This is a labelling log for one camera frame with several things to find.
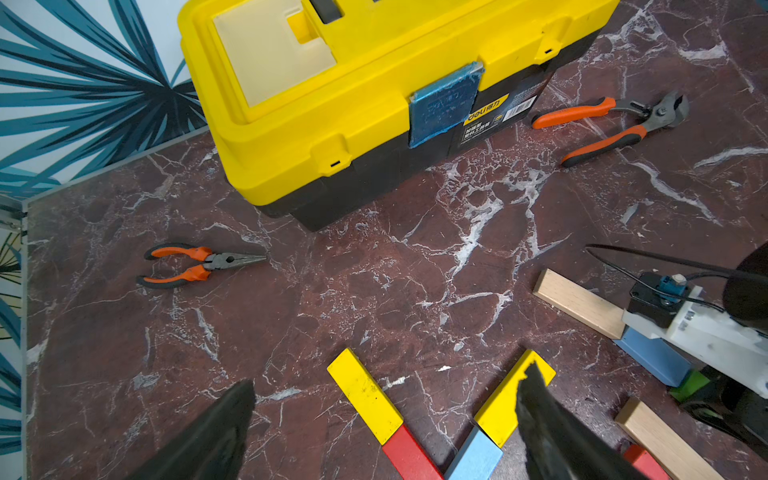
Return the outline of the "yellow block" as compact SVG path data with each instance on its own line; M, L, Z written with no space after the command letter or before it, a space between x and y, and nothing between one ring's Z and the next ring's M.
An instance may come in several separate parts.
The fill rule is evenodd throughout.
M526 350L474 417L475 423L498 448L504 447L518 427L517 391L531 365L538 368L546 385L556 376L556 371L538 353Z
M349 348L344 349L327 371L381 446L403 425L400 412Z

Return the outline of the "green small cube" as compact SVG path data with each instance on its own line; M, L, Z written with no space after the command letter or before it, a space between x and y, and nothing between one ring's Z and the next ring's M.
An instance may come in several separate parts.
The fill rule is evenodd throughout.
M710 382L711 380L701 371L691 370L679 386L669 390L669 394L677 402L683 403Z

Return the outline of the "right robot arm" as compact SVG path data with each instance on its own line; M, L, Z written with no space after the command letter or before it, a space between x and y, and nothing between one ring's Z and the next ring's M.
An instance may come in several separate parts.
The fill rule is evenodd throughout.
M617 345L696 420L767 455L767 247L735 269L635 278Z

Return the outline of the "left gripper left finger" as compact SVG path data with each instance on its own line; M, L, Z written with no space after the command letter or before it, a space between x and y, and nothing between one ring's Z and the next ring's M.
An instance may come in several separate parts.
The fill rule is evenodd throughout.
M236 479L255 406L251 380L232 385L130 479Z

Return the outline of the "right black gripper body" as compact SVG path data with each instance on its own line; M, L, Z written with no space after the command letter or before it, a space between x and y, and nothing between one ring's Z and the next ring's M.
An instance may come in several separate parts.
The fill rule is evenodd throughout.
M748 447L767 446L767 400L712 368L699 370L711 382L680 407L696 420Z

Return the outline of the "natural wood block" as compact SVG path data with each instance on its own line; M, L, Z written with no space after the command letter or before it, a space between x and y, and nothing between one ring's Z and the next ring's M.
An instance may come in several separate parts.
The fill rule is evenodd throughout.
M690 447L644 402L630 398L615 422L643 446L672 479L723 480L723 477Z
M533 294L611 340L621 340L624 310L551 269L539 275Z

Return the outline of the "light blue block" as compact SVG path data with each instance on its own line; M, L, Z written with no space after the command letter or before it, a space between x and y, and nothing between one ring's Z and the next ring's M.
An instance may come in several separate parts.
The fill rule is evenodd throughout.
M489 480L503 451L474 425L444 474L445 480Z
M692 370L691 362L663 339L649 339L630 327L614 343L668 387L679 387Z

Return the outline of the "red block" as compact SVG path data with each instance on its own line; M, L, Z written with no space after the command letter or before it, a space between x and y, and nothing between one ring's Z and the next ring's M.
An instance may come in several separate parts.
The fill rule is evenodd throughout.
M650 480L670 480L667 472L642 446L630 445L623 454L625 460Z
M403 480L442 480L443 476L405 424L382 450Z

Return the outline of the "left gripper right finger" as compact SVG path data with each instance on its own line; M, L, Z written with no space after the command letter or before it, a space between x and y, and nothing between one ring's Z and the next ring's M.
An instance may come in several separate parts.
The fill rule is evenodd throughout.
M642 479L644 475L549 393L536 364L524 370L515 413L530 479Z

